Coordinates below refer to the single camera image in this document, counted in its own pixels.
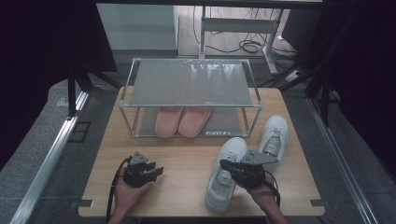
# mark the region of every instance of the glass shelf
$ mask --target glass shelf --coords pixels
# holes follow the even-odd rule
[[[251,89],[247,77],[253,80]],[[248,60],[134,59],[120,99],[131,135],[155,136],[163,106],[214,107],[198,136],[227,137],[249,136],[263,108]]]

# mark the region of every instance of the wooden board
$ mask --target wooden board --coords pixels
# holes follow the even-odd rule
[[[312,206],[320,200],[318,189],[306,162],[282,95],[277,89],[259,89],[264,103],[258,123],[249,138],[249,149],[257,149],[262,127],[271,116],[281,115],[290,127],[290,142],[285,157],[274,176],[279,185],[281,210],[285,216],[320,216],[323,206]],[[120,163],[136,151],[164,167],[157,183],[140,201],[130,216],[134,217],[250,217],[264,216],[250,195],[238,186],[232,203],[224,214],[216,214],[205,206],[205,193],[213,162],[229,140],[225,137],[201,138],[132,138],[119,110],[120,90],[106,132],[92,167],[82,200],[93,200],[91,207],[80,207],[83,217],[104,217],[110,184]]]

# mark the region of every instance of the black strap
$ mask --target black strap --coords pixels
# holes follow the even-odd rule
[[[107,202],[106,223],[110,220],[111,204],[113,204],[114,190],[116,189],[116,186],[117,186],[117,180],[120,177],[120,170],[121,170],[123,164],[125,162],[129,162],[130,160],[131,160],[131,158],[127,158],[121,163],[119,169],[117,170],[116,174],[114,175],[113,182],[111,182],[111,187],[110,187],[110,192],[108,194],[108,202]]]
[[[270,184],[268,181],[263,180],[262,183],[267,186],[276,196],[276,204],[277,206],[280,206],[280,194],[279,191],[272,185]]]

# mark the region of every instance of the gray floor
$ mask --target gray floor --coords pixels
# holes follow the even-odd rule
[[[250,60],[257,83],[273,77],[269,75],[263,59]],[[129,63],[119,63],[119,72],[109,74],[119,83],[129,72]],[[104,223],[102,217],[80,217],[76,203],[79,203],[91,168],[100,146],[111,109],[118,90],[104,81],[93,77],[95,88],[82,110],[76,131],[89,125],[86,136],[81,132],[72,134],[59,159],[46,188],[43,190],[29,223]],[[290,223],[364,223],[360,210],[341,176],[325,136],[321,134],[315,114],[304,96],[306,83],[283,92],[284,100],[304,154],[326,206],[321,217],[288,217]],[[14,157],[0,173],[0,223],[9,223],[14,216],[26,190],[35,178],[62,123],[67,107],[66,82],[54,85],[49,92],[49,101],[27,134]],[[338,109],[331,104],[329,109],[330,130],[340,147],[347,165],[367,198],[377,223],[395,223],[393,212],[396,204],[396,185],[375,158],[370,148],[348,124]],[[164,218],[163,222],[175,223]]]

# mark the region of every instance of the aluminum rail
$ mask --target aluminum rail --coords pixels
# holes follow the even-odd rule
[[[318,123],[320,131],[322,132],[327,144],[329,145],[332,156],[334,157],[335,163],[340,170],[341,176],[344,178],[346,182],[346,186],[351,194],[355,204],[358,207],[359,212],[361,213],[361,217],[364,223],[372,224],[378,223],[375,215],[371,209],[371,205],[367,201],[363,190],[359,186],[358,182],[355,179],[355,176],[352,174],[349,166],[347,165],[347,161],[343,156],[343,153],[340,147],[337,145],[334,137],[332,136],[331,130],[326,127],[325,123],[320,117],[318,107],[312,102],[311,99],[307,98],[308,105],[311,108],[312,113],[315,116],[315,119]]]
[[[88,96],[89,94],[84,91],[78,96],[76,100],[76,115],[64,122],[64,125],[52,144],[46,159],[44,159],[43,164],[35,175],[35,179],[23,197],[23,200],[14,215],[14,218],[11,219],[11,224],[26,223],[30,215],[32,215],[35,205],[40,198],[44,187],[46,187],[47,182],[50,179],[50,175],[52,174],[52,171],[55,168],[62,152],[64,151],[64,146],[66,145],[70,133],[73,131],[73,128],[77,123],[80,111],[84,106]]]

